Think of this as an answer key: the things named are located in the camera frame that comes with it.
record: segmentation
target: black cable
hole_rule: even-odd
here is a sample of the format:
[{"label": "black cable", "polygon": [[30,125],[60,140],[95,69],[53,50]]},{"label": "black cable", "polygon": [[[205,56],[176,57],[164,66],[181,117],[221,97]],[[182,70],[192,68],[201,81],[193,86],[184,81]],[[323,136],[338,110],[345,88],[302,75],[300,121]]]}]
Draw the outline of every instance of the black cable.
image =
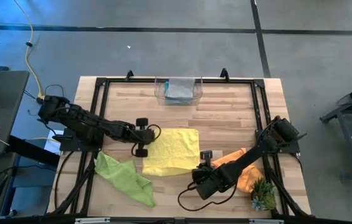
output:
[{"label": "black cable", "polygon": [[60,107],[60,108],[57,108],[57,109],[53,110],[53,111],[51,112],[51,114],[54,114],[54,113],[57,112],[58,110],[63,110],[63,109],[73,110],[73,111],[79,112],[79,110],[76,109],[76,108],[70,108],[70,107],[67,107],[67,106],[63,106],[63,107]]},{"label": "black cable", "polygon": [[59,175],[61,175],[62,169],[64,168],[64,164],[66,163],[66,161],[69,159],[69,157],[73,154],[74,152],[71,151],[64,159],[64,161],[62,162],[61,166],[59,167],[58,170],[58,175],[57,175],[57,180],[55,181],[55,187],[54,187],[54,207],[55,209],[58,208],[58,200],[57,200],[57,188],[58,188],[58,180],[59,180]]},{"label": "black cable", "polygon": [[27,113],[28,113],[29,115],[31,115],[31,116],[37,116],[37,113],[36,113],[36,114],[32,114],[30,109],[27,110]]},{"label": "black cable", "polygon": [[61,88],[61,91],[62,91],[62,97],[65,97],[64,88],[62,87],[62,85],[59,85],[59,84],[47,85],[47,87],[44,90],[44,95],[47,94],[47,89],[48,89],[48,87],[51,87],[51,86],[59,86],[59,88]]},{"label": "black cable", "polygon": [[291,153],[290,155],[293,156],[294,158],[296,158],[296,160],[298,161],[298,163],[299,163],[299,165],[300,165],[300,169],[301,169],[302,172],[303,172],[302,162],[300,162],[299,157],[297,157],[296,154],[294,154],[294,153]]},{"label": "black cable", "polygon": [[265,129],[259,134],[259,136],[258,136],[257,139],[256,139],[256,144],[255,144],[255,146],[258,145],[258,143],[259,143],[259,141],[260,141],[262,135],[264,134],[264,132],[266,132],[266,131],[269,131],[269,132],[270,132],[270,131],[271,131],[270,129],[273,128],[272,125],[273,125],[276,121],[277,121],[276,119],[272,120],[272,121],[270,122],[270,124],[268,124],[267,127],[265,127]]},{"label": "black cable", "polygon": [[131,148],[131,155],[132,156],[136,156],[136,154],[134,154],[134,147],[136,147],[137,143],[134,144],[134,146]]},{"label": "black cable", "polygon": [[28,91],[24,90],[24,94],[31,97],[32,99],[36,100],[36,97],[34,97],[33,95],[31,95]]},{"label": "black cable", "polygon": [[45,126],[48,130],[52,131],[52,132],[54,133],[54,135],[57,135],[57,133],[56,133],[52,128],[48,127],[47,124],[44,124],[44,126]]},{"label": "black cable", "polygon": [[162,129],[161,129],[161,127],[159,127],[159,126],[156,125],[156,124],[148,125],[148,127],[146,127],[146,128],[149,129],[149,128],[152,127],[152,126],[155,126],[155,127],[157,127],[157,128],[159,129],[159,134],[153,139],[153,141],[155,141],[155,140],[157,140],[157,139],[159,138],[159,136],[161,136],[161,134],[162,134]]},{"label": "black cable", "polygon": [[230,195],[229,197],[227,197],[225,200],[223,200],[223,201],[221,201],[221,202],[213,202],[213,201],[211,201],[211,202],[205,204],[204,206],[202,206],[201,208],[189,209],[189,208],[186,208],[186,207],[184,207],[183,205],[181,205],[180,196],[181,196],[183,193],[187,192],[187,191],[195,190],[195,189],[196,189],[196,186],[191,187],[193,184],[195,184],[195,182],[191,182],[191,183],[187,186],[187,189],[186,189],[186,190],[183,190],[183,191],[177,196],[178,205],[180,205],[181,208],[183,208],[183,209],[185,209],[185,210],[187,210],[187,211],[189,211],[189,212],[197,212],[197,211],[199,211],[199,210],[202,210],[202,209],[206,208],[206,207],[209,206],[210,204],[221,205],[221,204],[223,204],[223,203],[228,202],[228,201],[232,198],[232,196],[234,196],[235,191],[237,190],[238,180],[237,180],[237,182],[235,183],[235,186],[234,186],[234,189],[233,189],[231,195]]},{"label": "black cable", "polygon": [[1,172],[5,172],[5,171],[7,171],[7,170],[15,169],[15,168],[29,168],[29,167],[37,167],[37,168],[39,168],[39,169],[47,169],[47,170],[51,170],[51,171],[56,172],[56,170],[53,170],[53,169],[50,169],[50,168],[45,168],[45,167],[39,167],[38,165],[9,167],[9,168],[7,168],[7,169],[4,169],[4,170],[1,171]]}]

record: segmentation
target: cloth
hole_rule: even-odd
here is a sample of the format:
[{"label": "cloth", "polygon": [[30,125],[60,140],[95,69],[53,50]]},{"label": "cloth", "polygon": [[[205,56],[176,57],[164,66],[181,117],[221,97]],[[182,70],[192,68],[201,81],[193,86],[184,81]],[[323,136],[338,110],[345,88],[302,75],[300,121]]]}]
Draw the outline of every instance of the cloth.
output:
[{"label": "cloth", "polygon": [[193,77],[171,77],[169,78],[169,89],[167,97],[192,99],[194,96],[195,78]]},{"label": "cloth", "polygon": [[160,137],[149,144],[147,150],[148,157],[143,158],[143,174],[185,174],[200,163],[199,133],[188,128],[162,129]]},{"label": "cloth", "polygon": [[[228,163],[230,161],[235,161],[242,155],[246,153],[246,149],[241,148],[240,150],[233,152],[231,154],[228,154],[216,161],[212,162],[212,166],[215,168],[218,168],[219,166]],[[255,165],[251,164],[248,167],[246,167],[241,175],[238,178],[238,184],[237,184],[237,189],[240,190],[241,192],[247,192],[251,193],[253,191],[253,184],[255,181],[259,178],[262,178],[263,175],[260,173],[260,171],[256,168]]]},{"label": "cloth", "polygon": [[120,163],[99,152],[95,172],[129,197],[149,207],[155,207],[152,182],[136,173],[133,161]]}]

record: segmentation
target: yellow towel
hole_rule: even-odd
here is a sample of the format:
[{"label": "yellow towel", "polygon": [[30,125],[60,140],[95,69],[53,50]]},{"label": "yellow towel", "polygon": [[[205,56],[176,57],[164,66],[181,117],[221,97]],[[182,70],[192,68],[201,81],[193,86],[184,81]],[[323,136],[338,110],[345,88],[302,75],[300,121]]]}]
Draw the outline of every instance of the yellow towel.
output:
[{"label": "yellow towel", "polygon": [[200,163],[199,133],[196,129],[187,128],[162,129],[160,137],[149,144],[147,150],[143,174],[185,174]]}]

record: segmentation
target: gray floor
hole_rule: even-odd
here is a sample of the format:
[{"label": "gray floor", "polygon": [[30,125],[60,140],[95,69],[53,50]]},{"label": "gray floor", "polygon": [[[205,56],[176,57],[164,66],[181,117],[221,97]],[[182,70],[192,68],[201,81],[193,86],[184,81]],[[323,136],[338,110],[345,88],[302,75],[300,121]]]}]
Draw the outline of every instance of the gray floor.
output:
[{"label": "gray floor", "polygon": [[[223,1],[19,1],[34,24],[51,26],[200,27],[253,29],[248,0]],[[263,29],[352,30],[352,0],[257,0]],[[25,24],[12,1],[0,1],[0,24]],[[27,70],[24,43],[28,31],[0,30],[0,65]],[[264,35],[273,78],[281,78],[294,125],[308,136],[300,141],[308,199],[321,218],[352,221],[352,183],[339,175],[351,171],[350,155],[336,122],[320,123],[321,115],[352,90],[352,35]],[[255,34],[180,34],[117,32],[36,32],[30,61],[43,86],[61,84],[74,99],[81,75],[218,76],[226,67],[232,77],[263,77]],[[27,90],[37,93],[30,77]],[[59,94],[56,88],[49,89]],[[13,134],[20,138],[46,136],[25,96]],[[30,190],[35,207],[13,207],[23,214],[44,212],[39,195]]]}]

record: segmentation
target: desk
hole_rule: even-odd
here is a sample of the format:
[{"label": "desk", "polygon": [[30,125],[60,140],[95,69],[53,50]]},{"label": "desk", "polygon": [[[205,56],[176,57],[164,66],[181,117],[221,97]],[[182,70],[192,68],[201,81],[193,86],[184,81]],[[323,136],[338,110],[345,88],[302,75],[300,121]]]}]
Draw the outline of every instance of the desk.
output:
[{"label": "desk", "polygon": [[[15,166],[18,154],[32,157],[32,159],[40,159],[40,161],[53,166],[56,166],[59,160],[57,155],[11,136],[12,125],[14,124],[28,78],[29,72],[26,71],[0,72],[0,139],[11,145],[7,147],[0,142],[0,171]],[[12,176],[13,170],[11,169],[7,173]],[[1,215],[7,215],[11,206],[15,191],[12,186],[13,181],[14,178],[8,178],[0,196]]]},{"label": "desk", "polygon": [[[75,103],[86,110],[92,103],[96,77],[80,77]],[[288,118],[287,106],[280,79],[265,79],[267,99],[271,115]],[[100,108],[102,89],[98,98]],[[241,84],[205,84],[203,96],[197,106],[160,106],[154,96],[153,83],[111,83],[105,110],[106,119],[119,119],[135,122],[136,118],[146,117],[150,124],[161,128],[196,128],[199,131],[200,150],[212,150],[213,159],[220,158],[241,147],[254,145],[255,114],[250,87]],[[103,152],[120,162],[134,160],[141,173],[142,158],[130,154],[132,144],[116,142],[104,138]],[[73,153],[59,179],[58,201],[63,201],[74,186],[80,160],[79,152]],[[60,164],[66,154],[61,156]],[[299,163],[288,154],[280,154],[280,164],[285,188],[296,203],[307,213],[310,207],[307,200],[303,176]],[[263,173],[262,161],[255,165]],[[171,177],[145,176],[153,182],[155,208],[136,202],[114,189],[99,175],[95,174],[90,198],[89,216],[108,217],[196,217],[196,218],[267,218],[270,212],[255,212],[250,207],[250,195],[236,192],[234,197],[223,205],[210,205],[198,212],[183,210],[177,203],[178,194],[191,182],[191,174]],[[82,206],[85,187],[78,199],[78,210]],[[216,192],[208,201],[221,201],[227,198],[232,189],[220,194]],[[197,192],[186,193],[181,200],[186,207],[200,207],[208,203],[199,198]],[[54,190],[50,196],[48,212],[54,210]]]}]

